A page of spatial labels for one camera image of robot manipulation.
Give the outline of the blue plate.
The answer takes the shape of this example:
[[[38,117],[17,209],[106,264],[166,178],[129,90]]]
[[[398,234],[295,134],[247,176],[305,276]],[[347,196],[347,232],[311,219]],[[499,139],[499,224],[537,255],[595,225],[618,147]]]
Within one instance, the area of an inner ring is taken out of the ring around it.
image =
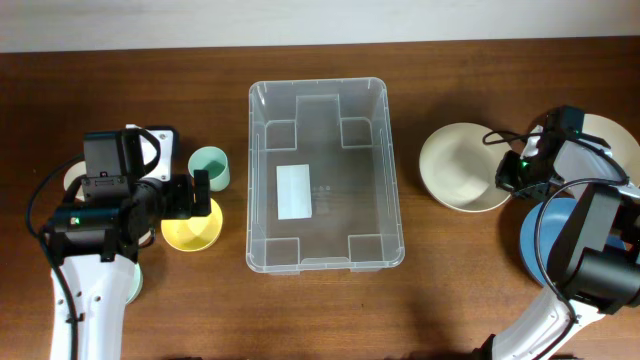
[[[553,199],[541,219],[541,259],[549,278],[563,287],[572,277],[572,267],[581,262],[580,252],[620,253],[626,250],[619,236],[610,230],[618,208],[616,199],[595,194],[580,201],[571,198]]]

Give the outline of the mint green cup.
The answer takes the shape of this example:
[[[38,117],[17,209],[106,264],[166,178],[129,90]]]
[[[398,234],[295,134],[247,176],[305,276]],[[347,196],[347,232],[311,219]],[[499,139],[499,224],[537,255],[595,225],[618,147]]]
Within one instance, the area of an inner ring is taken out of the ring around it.
[[[194,175],[196,170],[206,170],[209,188],[213,192],[223,191],[230,184],[230,165],[226,153],[215,146],[205,146],[196,150],[188,160],[188,170]]]

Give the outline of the cream plate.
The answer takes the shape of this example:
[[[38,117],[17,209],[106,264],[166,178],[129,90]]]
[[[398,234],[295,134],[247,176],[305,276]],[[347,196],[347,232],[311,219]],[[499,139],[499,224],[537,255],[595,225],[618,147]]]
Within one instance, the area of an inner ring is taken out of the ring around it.
[[[639,144],[621,125],[595,114],[586,114],[582,131],[606,141],[605,153],[621,166],[630,182],[639,186]],[[580,178],[619,180],[615,169],[591,150],[566,142],[554,161],[555,172],[566,182]]]
[[[485,126],[453,123],[424,142],[419,171],[428,192],[453,210],[480,213],[496,209],[511,195],[496,186],[495,176],[511,149]]]

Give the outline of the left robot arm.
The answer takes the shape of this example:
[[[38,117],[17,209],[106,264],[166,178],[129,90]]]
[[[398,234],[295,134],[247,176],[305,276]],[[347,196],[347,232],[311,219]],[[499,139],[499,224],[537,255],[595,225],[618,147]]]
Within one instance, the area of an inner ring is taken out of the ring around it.
[[[169,126],[85,134],[85,174],[34,233],[54,289],[51,358],[120,358],[141,238],[153,241],[162,220],[210,214],[206,171],[171,172],[177,144]]]

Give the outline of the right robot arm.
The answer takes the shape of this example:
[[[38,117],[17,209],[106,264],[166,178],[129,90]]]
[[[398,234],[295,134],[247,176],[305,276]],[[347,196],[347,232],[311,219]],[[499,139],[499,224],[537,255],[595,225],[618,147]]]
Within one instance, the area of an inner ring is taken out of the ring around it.
[[[495,176],[498,188],[540,208],[533,227],[542,292],[476,359],[549,359],[586,326],[639,304],[639,187],[614,155],[623,143],[600,118],[572,106],[550,111],[527,134],[491,131],[482,141],[521,141]]]

